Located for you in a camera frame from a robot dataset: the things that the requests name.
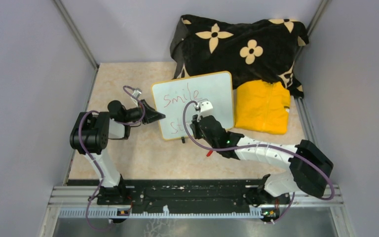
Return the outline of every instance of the black pillow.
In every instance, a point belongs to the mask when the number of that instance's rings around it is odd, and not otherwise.
[[[290,19],[228,24],[183,15],[170,46],[177,62],[174,79],[229,71],[233,89],[251,80],[280,81],[291,95],[303,97],[293,66],[299,46],[306,44],[304,24]]]

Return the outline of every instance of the marble tabletop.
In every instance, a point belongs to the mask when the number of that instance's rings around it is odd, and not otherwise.
[[[107,104],[119,100],[126,108],[135,105],[122,90],[123,85],[140,88],[140,99],[154,107],[151,85],[173,77],[174,62],[103,63],[95,81],[88,110],[108,111]],[[233,128],[231,131],[278,144],[298,144],[304,133],[294,99],[291,98],[288,131],[284,135]],[[227,159],[216,152],[207,157],[207,150],[189,139],[162,139],[157,122],[131,128],[128,140],[110,140],[108,151],[117,170],[125,179],[254,179],[283,170],[256,161]],[[75,153],[69,179],[97,179],[85,157]]]

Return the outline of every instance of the yellow cloth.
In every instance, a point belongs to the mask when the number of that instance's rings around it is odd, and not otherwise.
[[[284,134],[287,132],[290,92],[280,82],[246,82],[237,88],[235,127]]]

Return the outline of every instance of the cable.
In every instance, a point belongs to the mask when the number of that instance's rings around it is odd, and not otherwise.
[[[188,131],[188,128],[187,128],[187,123],[185,121],[185,116],[186,116],[186,113],[187,113],[187,109],[188,109],[188,106],[190,106],[190,104],[197,104],[197,102],[195,101],[189,101],[185,107],[184,107],[184,113],[183,113],[183,117],[182,117],[182,122],[184,124],[184,130],[185,130],[185,133],[187,133],[188,137],[199,147],[201,148],[204,148],[206,150],[209,150],[209,151],[215,151],[215,152],[226,152],[226,151],[233,151],[233,150],[237,150],[237,149],[243,149],[243,148],[252,148],[252,147],[267,147],[267,148],[271,148],[271,149],[274,149],[274,150],[277,150],[277,151],[281,151],[281,152],[285,152],[289,155],[292,155],[296,158],[299,158],[300,160],[302,160],[303,162],[305,162],[306,164],[308,164],[310,167],[312,167],[314,170],[316,170],[324,179],[325,181],[328,183],[330,189],[331,189],[331,195],[329,197],[319,197],[319,199],[321,200],[331,200],[334,198],[335,196],[335,188],[333,186],[333,183],[332,181],[329,179],[329,177],[321,170],[319,169],[315,164],[313,164],[312,162],[310,162],[309,160],[307,160],[306,158],[304,158],[303,156],[299,155],[299,154],[296,154],[294,152],[291,152],[289,150],[286,150],[284,148],[281,148],[281,147],[278,147],[278,146],[273,146],[273,145],[270,145],[269,143],[267,144],[252,144],[252,145],[245,145],[245,146],[240,146],[240,147],[228,147],[228,148],[211,148],[211,147],[206,147],[200,143],[198,143],[190,134],[190,132]],[[285,215],[285,213],[288,211],[288,209],[290,209],[291,205],[293,204],[293,201],[294,201],[294,196],[295,196],[295,193],[293,193],[293,196],[287,206],[287,208],[284,210],[284,212],[280,215],[280,217],[277,219],[281,219],[281,217],[283,217]]]
[[[123,90],[125,91],[125,93],[127,93],[133,99],[137,100],[137,102],[139,102],[139,104],[142,106],[143,113],[142,113],[142,117],[139,120],[137,120],[135,123],[123,123],[123,122],[118,122],[118,123],[121,123],[123,125],[135,125],[135,124],[137,124],[137,123],[139,123],[139,122],[141,122],[143,120],[143,118],[145,117],[146,110],[145,110],[145,106],[143,105],[143,103],[139,99],[137,99],[135,96],[133,96],[132,94],[130,94],[128,91],[126,91],[126,88],[132,89],[132,90],[134,90],[134,88],[132,88],[131,86],[127,86],[127,85],[123,86]],[[95,189],[94,193],[92,194],[92,196],[89,197],[88,205],[86,206],[85,218],[86,218],[86,222],[88,223],[88,225],[90,226],[91,229],[93,229],[95,231],[104,232],[104,231],[110,230],[114,226],[114,224],[110,223],[106,228],[98,229],[98,228],[96,228],[96,227],[94,227],[94,226],[91,225],[91,222],[89,221],[89,217],[88,217],[88,211],[89,211],[89,208],[91,206],[91,202],[92,202],[93,199],[95,199],[95,196],[96,196],[97,192],[100,190],[100,188],[102,186],[102,183],[104,181],[104,178],[105,178],[104,172],[102,171],[101,167],[99,166],[99,164],[95,160],[94,156],[85,147],[85,144],[83,143],[83,139],[82,139],[83,123],[85,122],[85,120],[88,117],[88,115],[90,115],[91,113],[99,114],[98,111],[91,110],[91,111],[86,112],[85,115],[83,115],[82,119],[80,120],[79,128],[78,128],[79,143],[80,143],[80,146],[82,147],[82,149],[85,151],[85,153],[91,158],[91,160],[94,163],[95,167],[97,167],[99,173],[101,174],[101,181],[99,182],[99,184],[98,184],[97,188]]]

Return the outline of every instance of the white wall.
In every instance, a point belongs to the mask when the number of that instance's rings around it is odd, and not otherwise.
[[[0,237],[38,234],[92,79],[50,0],[0,0]]]
[[[359,237],[379,236],[379,1],[332,1],[298,62],[320,148]]]
[[[229,23],[267,18],[311,21],[320,0],[62,0],[98,63],[172,61],[183,14]]]

